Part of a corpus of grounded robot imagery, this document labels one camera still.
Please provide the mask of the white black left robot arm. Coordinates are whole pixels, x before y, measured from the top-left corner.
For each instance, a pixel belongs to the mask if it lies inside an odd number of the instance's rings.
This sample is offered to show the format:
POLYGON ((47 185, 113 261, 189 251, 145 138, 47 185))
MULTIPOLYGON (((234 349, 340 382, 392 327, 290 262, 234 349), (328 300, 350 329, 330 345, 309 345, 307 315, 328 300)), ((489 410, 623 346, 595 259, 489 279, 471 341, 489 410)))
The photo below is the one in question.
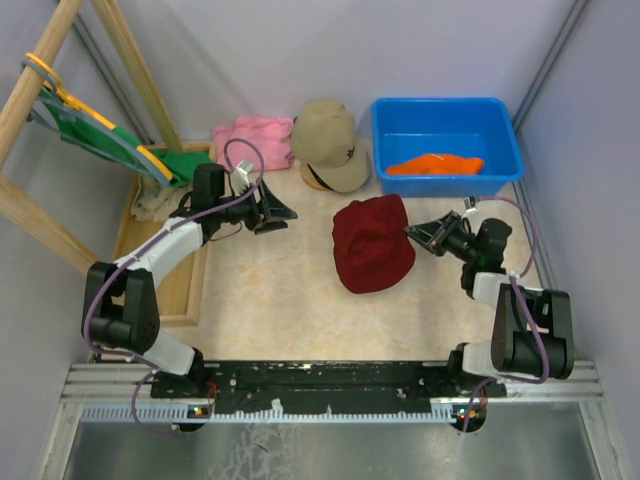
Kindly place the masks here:
POLYGON ((82 336, 96 353, 123 355, 172 374, 184 395, 201 394, 208 373, 196 351, 161 327, 156 290, 186 257, 205 246, 224 224, 242 224, 256 235, 286 228, 296 212, 261 180, 253 165, 232 172, 219 164, 197 167, 193 189, 158 232, 113 263, 97 262, 87 274, 82 336))

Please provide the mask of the wooden hat stand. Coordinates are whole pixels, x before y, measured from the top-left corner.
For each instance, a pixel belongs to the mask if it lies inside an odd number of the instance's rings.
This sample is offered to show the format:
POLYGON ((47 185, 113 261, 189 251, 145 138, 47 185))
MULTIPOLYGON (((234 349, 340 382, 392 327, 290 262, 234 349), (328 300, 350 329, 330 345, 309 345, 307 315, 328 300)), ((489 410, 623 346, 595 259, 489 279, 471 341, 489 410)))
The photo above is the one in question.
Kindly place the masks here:
POLYGON ((299 172, 301 179, 309 188, 317 191, 331 191, 331 188, 314 173, 309 165, 302 163, 299 172))

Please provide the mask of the dark red cap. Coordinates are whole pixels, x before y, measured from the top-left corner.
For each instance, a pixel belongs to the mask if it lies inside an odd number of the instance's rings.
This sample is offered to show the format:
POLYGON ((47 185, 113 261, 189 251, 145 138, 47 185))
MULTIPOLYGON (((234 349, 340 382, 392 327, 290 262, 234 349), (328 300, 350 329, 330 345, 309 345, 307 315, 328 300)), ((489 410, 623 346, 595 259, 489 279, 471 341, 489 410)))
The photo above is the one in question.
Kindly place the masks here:
POLYGON ((386 290, 413 268, 408 216, 397 194, 351 202, 333 217, 333 257, 341 283, 354 294, 386 290))

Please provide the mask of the orange cap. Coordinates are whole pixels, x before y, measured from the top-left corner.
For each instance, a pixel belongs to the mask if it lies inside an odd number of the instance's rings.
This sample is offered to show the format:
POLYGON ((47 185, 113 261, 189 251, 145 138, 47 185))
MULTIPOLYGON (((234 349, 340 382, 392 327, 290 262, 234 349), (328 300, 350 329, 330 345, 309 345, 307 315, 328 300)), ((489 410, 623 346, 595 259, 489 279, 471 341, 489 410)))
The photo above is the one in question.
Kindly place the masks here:
POLYGON ((462 157, 453 154, 427 153, 392 165, 386 173, 392 176, 459 176, 477 175, 485 166, 478 157, 462 157))

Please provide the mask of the beige cap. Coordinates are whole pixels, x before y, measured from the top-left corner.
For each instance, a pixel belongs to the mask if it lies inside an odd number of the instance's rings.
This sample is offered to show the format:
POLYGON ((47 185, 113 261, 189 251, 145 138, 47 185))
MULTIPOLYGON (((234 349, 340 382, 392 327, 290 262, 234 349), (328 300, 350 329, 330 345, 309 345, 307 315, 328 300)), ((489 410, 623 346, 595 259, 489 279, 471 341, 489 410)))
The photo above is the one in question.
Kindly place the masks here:
POLYGON ((360 189, 371 175, 368 152, 354 116, 338 100, 306 102, 294 119, 290 134, 293 156, 338 193, 360 189))

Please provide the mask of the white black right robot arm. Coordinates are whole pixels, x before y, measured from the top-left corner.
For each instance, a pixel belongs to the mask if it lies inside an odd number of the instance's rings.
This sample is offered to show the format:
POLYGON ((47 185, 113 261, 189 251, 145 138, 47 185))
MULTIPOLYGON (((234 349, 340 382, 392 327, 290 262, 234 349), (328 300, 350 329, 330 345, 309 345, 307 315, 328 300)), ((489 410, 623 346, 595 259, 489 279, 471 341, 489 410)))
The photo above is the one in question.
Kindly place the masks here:
POLYGON ((488 218, 474 232, 466 218, 451 211, 438 220, 410 225, 407 236, 431 254, 462 261, 461 288, 494 311, 489 340, 461 344, 460 362, 446 372, 448 387, 470 395, 482 377, 528 382, 564 380, 574 368, 571 302, 559 290, 526 287, 502 263, 512 233, 505 222, 488 218))

